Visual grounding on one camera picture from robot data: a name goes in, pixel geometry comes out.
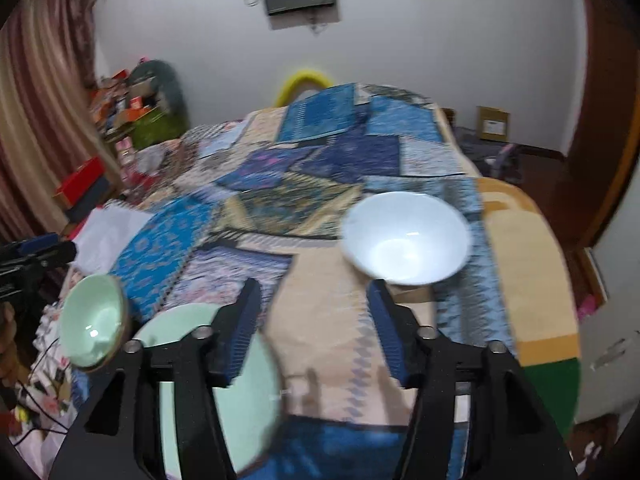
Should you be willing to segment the person's left hand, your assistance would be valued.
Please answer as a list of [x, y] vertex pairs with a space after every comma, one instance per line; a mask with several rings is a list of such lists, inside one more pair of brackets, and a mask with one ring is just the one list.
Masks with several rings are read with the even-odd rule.
[[4, 384], [16, 381], [20, 360], [17, 356], [15, 344], [16, 323], [14, 311], [9, 304], [1, 305], [1, 333], [0, 333], [0, 376]]

